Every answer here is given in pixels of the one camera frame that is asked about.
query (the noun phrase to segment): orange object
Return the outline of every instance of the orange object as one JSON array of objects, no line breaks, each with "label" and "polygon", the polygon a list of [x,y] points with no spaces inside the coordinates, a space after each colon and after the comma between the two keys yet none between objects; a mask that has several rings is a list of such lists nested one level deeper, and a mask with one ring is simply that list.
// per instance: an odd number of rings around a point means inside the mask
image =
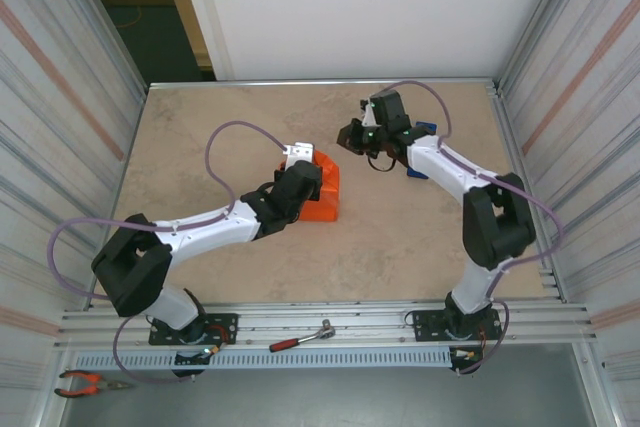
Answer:
[{"label": "orange object", "polygon": [[88,386],[79,390],[54,389],[53,392],[55,394],[65,399],[77,399],[85,395],[96,395],[101,390],[118,390],[133,387],[131,384],[120,382],[119,380],[104,380],[100,374],[94,374],[86,370],[68,370],[61,373],[58,377],[61,379],[79,378],[89,383]]},{"label": "orange object", "polygon": [[340,207],[340,168],[328,155],[318,150],[313,153],[313,163],[322,167],[320,200],[305,202],[298,220],[335,222]]}]

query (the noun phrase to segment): robotic arm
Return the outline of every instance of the robotic arm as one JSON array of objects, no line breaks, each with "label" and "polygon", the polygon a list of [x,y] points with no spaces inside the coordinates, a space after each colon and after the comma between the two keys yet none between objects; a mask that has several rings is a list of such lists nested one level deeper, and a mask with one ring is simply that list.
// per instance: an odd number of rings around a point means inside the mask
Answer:
[{"label": "robotic arm", "polygon": [[[522,180],[513,173],[497,176],[447,147],[448,156],[454,159],[450,160],[433,131],[411,125],[394,90],[361,101],[361,109],[362,119],[352,119],[340,130],[339,145],[370,158],[386,152],[394,162],[429,176],[462,206],[462,240],[468,258],[462,280],[445,300],[444,318],[453,336],[466,337],[477,331],[488,315],[488,291],[501,267],[522,255],[536,235],[527,201],[482,180],[478,174],[520,189]],[[494,207],[502,212],[496,215]]]},{"label": "robotic arm", "polygon": [[[172,230],[145,232],[120,228],[95,257],[91,267],[118,315],[150,315],[166,324],[171,335],[184,343],[199,339],[206,324],[204,311],[189,291],[165,281],[167,273],[209,250],[279,232],[298,219],[307,200],[319,199],[322,169],[312,163],[313,146],[296,143],[285,153],[285,166],[275,171],[274,181],[242,195],[230,212],[224,207],[153,224],[143,214],[129,217],[129,222]],[[179,230],[181,225],[218,216],[223,217],[219,222]]]}]

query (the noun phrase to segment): blue object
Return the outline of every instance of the blue object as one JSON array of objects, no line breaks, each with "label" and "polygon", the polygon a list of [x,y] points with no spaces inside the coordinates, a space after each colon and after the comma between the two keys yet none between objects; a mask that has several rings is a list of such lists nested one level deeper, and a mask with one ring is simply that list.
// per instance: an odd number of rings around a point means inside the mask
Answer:
[{"label": "blue object", "polygon": [[[438,129],[438,126],[436,124],[432,124],[431,122],[416,122],[416,125],[426,125],[427,127],[433,129],[434,133]],[[424,174],[421,174],[417,170],[413,170],[411,167],[407,167],[407,175],[409,177],[415,177],[416,179],[428,179],[429,178],[428,176],[426,176]]]}]

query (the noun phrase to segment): pliers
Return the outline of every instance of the pliers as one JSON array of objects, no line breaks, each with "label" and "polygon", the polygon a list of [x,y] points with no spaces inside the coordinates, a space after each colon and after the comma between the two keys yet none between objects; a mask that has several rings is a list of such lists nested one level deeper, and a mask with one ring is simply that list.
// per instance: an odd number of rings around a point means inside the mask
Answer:
[{"label": "pliers", "polygon": [[119,389],[128,389],[129,387],[133,387],[131,384],[127,384],[126,382],[120,382],[118,380],[104,380],[100,374],[93,374],[91,372],[87,372],[85,370],[68,370],[59,375],[61,379],[66,379],[70,377],[78,377],[84,379],[89,382],[89,385],[84,389],[80,390],[64,390],[64,389],[55,389],[53,392],[60,397],[64,397],[66,399],[76,399],[78,397],[84,397],[85,395],[96,395],[101,390],[119,390]]}]

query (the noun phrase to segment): orange block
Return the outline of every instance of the orange block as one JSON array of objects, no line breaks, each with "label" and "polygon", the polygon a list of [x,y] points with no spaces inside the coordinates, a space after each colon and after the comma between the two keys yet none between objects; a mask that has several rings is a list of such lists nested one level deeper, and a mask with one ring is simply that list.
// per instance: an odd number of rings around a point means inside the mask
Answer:
[{"label": "orange block", "polygon": [[322,167],[322,188],[320,200],[304,203],[299,220],[335,222],[340,207],[340,168],[331,158],[316,150],[313,163]]}]

